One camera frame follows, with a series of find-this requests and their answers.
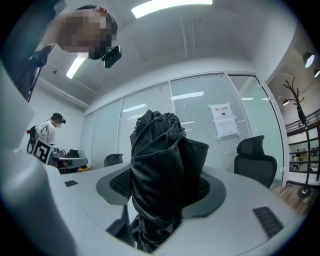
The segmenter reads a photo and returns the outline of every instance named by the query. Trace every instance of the person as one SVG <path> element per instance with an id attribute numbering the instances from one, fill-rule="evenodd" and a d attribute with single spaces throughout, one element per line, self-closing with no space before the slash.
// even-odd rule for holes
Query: person
<path id="1" fill-rule="evenodd" d="M 40 139 L 50 145 L 55 145 L 56 128 L 61 128 L 63 122 L 65 123 L 63 116 L 60 113 L 54 113 L 49 120 L 38 126 Z"/>
<path id="2" fill-rule="evenodd" d="M 297 158 L 300 158 L 300 157 L 301 157 L 301 153 L 299 152 L 299 149 L 296 150 L 295 156 L 296 156 Z"/>
<path id="3" fill-rule="evenodd" d="M 300 161 L 301 153 L 299 152 L 299 149 L 296 150 L 295 157 L 298 158 L 298 161 Z M 300 165 L 298 163 L 294 164 L 295 170 L 300 170 Z"/>
<path id="4" fill-rule="evenodd" d="M 0 56 L 13 83 L 29 102 L 55 45 L 98 60 L 110 50 L 117 31 L 116 20 L 104 7 L 85 5 L 68 10 L 65 0 L 35 0 L 9 34 Z"/>

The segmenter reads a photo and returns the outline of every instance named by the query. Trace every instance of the black jacket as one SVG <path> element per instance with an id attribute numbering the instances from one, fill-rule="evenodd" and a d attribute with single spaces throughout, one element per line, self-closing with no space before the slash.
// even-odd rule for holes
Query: black jacket
<path id="1" fill-rule="evenodd" d="M 16 88 L 29 101 L 52 46 L 34 56 L 50 22 L 65 7 L 64 0 L 36 0 L 18 20 L 6 39 L 0 57 Z"/>

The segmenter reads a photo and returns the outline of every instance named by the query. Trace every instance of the window blind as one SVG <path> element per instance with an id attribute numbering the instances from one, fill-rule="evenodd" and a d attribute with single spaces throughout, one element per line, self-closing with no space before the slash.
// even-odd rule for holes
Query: window blind
<path id="1" fill-rule="evenodd" d="M 123 154 L 124 162 L 131 159 L 130 135 L 135 129 L 137 119 L 142 117 L 147 110 L 159 111 L 161 114 L 173 113 L 168 83 L 149 87 L 123 98 L 118 153 Z"/>
<path id="2" fill-rule="evenodd" d="M 187 138 L 209 145 L 205 165 L 234 171 L 238 144 L 250 137 L 250 128 L 240 99 L 224 74 L 197 76 L 171 82 L 175 113 Z M 209 105 L 229 103 L 239 135 L 218 139 Z"/>
<path id="3" fill-rule="evenodd" d="M 106 156 L 117 153 L 120 108 L 121 99 L 118 99 L 98 109 L 92 136 L 92 169 L 103 168 Z"/>
<path id="4" fill-rule="evenodd" d="M 81 158 L 86 158 L 88 160 L 88 165 L 91 164 L 91 145 L 96 114 L 97 110 L 84 117 L 81 130 L 79 156 Z"/>

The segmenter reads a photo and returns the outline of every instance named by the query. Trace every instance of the coat rack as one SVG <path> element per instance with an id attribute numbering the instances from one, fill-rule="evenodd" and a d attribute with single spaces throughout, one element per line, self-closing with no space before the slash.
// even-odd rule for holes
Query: coat rack
<path id="1" fill-rule="evenodd" d="M 283 86 L 287 89 L 289 89 L 294 98 L 290 98 L 290 99 L 286 99 L 286 101 L 293 101 L 294 105 L 296 105 L 296 110 L 298 111 L 298 116 L 299 116 L 299 119 L 302 123 L 301 126 L 304 126 L 305 128 L 305 134 L 306 134 L 306 141 L 307 141 L 307 144 L 308 144 L 308 160 L 307 160 L 307 170 L 306 170 L 306 180 L 305 180 L 305 184 L 302 188 L 300 188 L 297 192 L 298 196 L 301 197 L 301 198 L 307 198 L 310 196 L 312 190 L 310 187 L 308 187 L 308 180 L 309 180 L 309 174 L 310 174 L 310 160 L 311 160 L 311 155 L 310 155 L 310 138 L 309 138 L 309 131 L 308 131 L 308 123 L 309 121 L 307 121 L 307 118 L 301 108 L 301 105 L 300 105 L 300 102 L 302 102 L 305 97 L 302 98 L 302 100 L 299 100 L 299 94 L 300 94 L 300 90 L 297 88 L 296 91 L 294 89 L 294 81 L 295 81 L 295 77 L 293 78 L 293 81 L 292 81 L 292 84 L 289 84 L 288 80 L 286 79 L 286 83 L 287 84 L 283 84 Z"/>

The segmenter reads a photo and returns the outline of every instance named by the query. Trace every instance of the ceiling light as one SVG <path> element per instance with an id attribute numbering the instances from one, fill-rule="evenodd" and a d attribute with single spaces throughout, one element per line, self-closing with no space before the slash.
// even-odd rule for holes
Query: ceiling light
<path id="1" fill-rule="evenodd" d="M 282 106 L 288 105 L 289 104 L 289 100 L 285 99 L 282 103 Z"/>
<path id="2" fill-rule="evenodd" d="M 69 68 L 68 73 L 66 73 L 66 76 L 70 79 L 74 76 L 74 74 L 77 72 L 78 68 L 82 64 L 82 62 L 85 61 L 86 58 L 83 57 L 76 57 L 74 62 L 72 63 L 71 67 Z"/>
<path id="3" fill-rule="evenodd" d="M 305 52 L 303 54 L 303 62 L 306 68 L 309 68 L 311 64 L 314 62 L 314 60 L 315 60 L 315 55 L 312 54 L 311 52 Z"/>
<path id="4" fill-rule="evenodd" d="M 319 76 L 320 74 L 320 70 L 319 69 L 315 69 L 314 70 L 314 77 L 316 78 L 317 76 Z"/>
<path id="5" fill-rule="evenodd" d="M 192 92 L 192 93 L 187 93 L 187 94 L 181 94 L 181 95 L 178 95 L 178 96 L 173 96 L 173 97 L 171 97 L 171 100 L 175 101 L 175 100 L 186 99 L 186 98 L 197 97 L 197 96 L 203 96 L 203 95 L 204 95 L 204 91 L 198 91 L 198 92 Z"/>
<path id="6" fill-rule="evenodd" d="M 137 110 L 137 109 L 144 108 L 146 106 L 147 106 L 147 104 L 143 103 L 143 104 L 138 105 L 138 106 L 133 106 L 133 107 L 126 108 L 126 109 L 122 110 L 122 112 L 129 112 L 129 111 L 132 111 L 132 110 Z"/>
<path id="7" fill-rule="evenodd" d="M 131 11 L 138 19 L 162 9 L 184 5 L 212 5 L 212 0 L 152 0 L 134 7 Z"/>
<path id="8" fill-rule="evenodd" d="M 138 119 L 138 118 L 141 118 L 143 115 L 144 115 L 144 113 L 143 114 L 136 114 L 136 115 L 128 117 L 127 120 Z"/>
<path id="9" fill-rule="evenodd" d="M 182 123 L 180 123 L 180 125 L 186 125 L 186 124 L 192 124 L 192 123 L 194 123 L 195 121 L 192 121 L 192 122 L 182 122 Z"/>

